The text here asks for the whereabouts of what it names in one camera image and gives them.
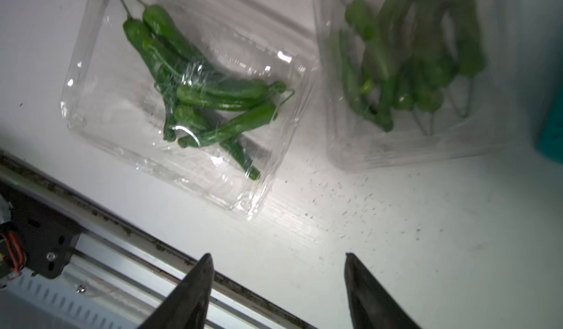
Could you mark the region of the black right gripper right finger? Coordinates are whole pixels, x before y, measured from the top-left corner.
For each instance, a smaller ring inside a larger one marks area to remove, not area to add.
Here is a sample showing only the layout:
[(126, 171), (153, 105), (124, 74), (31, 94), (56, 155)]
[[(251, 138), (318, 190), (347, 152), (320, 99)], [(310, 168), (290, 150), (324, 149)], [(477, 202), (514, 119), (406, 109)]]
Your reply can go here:
[(353, 253), (344, 277), (353, 328), (420, 328)]

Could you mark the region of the green pepper bunch container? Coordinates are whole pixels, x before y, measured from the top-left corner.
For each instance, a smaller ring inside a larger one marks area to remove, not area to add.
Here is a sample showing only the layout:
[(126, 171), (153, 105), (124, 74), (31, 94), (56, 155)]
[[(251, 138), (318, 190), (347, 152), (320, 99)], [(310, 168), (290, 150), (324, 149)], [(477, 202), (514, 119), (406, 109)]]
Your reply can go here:
[(348, 32), (332, 36), (342, 91), (357, 116), (385, 133), (394, 129), (394, 111), (433, 115), (457, 77), (473, 80), (486, 69), (476, 0), (384, 0), (378, 10), (366, 0), (343, 5), (364, 52), (355, 66)]
[(287, 93), (286, 83), (221, 72), (182, 34), (164, 7), (144, 3), (142, 16), (136, 18), (125, 0), (119, 1), (126, 13), (123, 32), (164, 103), (164, 140), (182, 149), (218, 145), (247, 178), (258, 180), (261, 173), (239, 137), (277, 117), (280, 105), (274, 97)]

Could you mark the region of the clear clamshell container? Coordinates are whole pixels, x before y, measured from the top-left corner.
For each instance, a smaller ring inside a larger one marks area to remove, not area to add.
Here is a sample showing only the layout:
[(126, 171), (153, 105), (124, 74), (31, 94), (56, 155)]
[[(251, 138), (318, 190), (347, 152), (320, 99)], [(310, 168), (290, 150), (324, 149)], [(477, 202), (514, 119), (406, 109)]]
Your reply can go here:
[(250, 219), (312, 92), (311, 38), (247, 0), (87, 0), (70, 131)]
[(314, 0), (314, 10), (335, 166), (469, 157), (515, 137), (518, 0)]

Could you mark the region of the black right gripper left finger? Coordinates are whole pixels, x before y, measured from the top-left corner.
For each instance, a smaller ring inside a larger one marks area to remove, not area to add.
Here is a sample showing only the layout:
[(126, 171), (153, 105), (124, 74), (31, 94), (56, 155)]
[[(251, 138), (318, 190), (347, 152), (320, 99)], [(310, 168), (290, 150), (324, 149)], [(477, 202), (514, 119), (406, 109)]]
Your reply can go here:
[(213, 258), (205, 254), (138, 329), (204, 328), (214, 274)]

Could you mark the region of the black left arm base bracket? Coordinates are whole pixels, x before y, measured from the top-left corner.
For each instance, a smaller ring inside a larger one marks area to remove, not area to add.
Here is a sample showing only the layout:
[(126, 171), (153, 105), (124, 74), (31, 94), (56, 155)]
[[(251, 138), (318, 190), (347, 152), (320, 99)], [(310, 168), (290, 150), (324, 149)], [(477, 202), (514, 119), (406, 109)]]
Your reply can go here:
[(1, 196), (11, 205), (10, 228), (26, 254), (26, 267), (47, 279), (59, 277), (73, 255), (82, 228), (13, 185), (1, 183)]

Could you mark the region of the aluminium front rail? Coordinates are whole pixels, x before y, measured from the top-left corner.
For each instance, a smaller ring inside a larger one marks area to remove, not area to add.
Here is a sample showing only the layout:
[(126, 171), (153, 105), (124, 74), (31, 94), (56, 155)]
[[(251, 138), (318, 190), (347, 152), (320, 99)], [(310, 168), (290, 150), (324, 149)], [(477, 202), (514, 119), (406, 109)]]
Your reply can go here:
[[(197, 261), (25, 162), (1, 153), (1, 181), (78, 223), (68, 272), (81, 272), (117, 295), (130, 314), (155, 308)], [(212, 274), (210, 328), (310, 328), (310, 324), (221, 273)]]

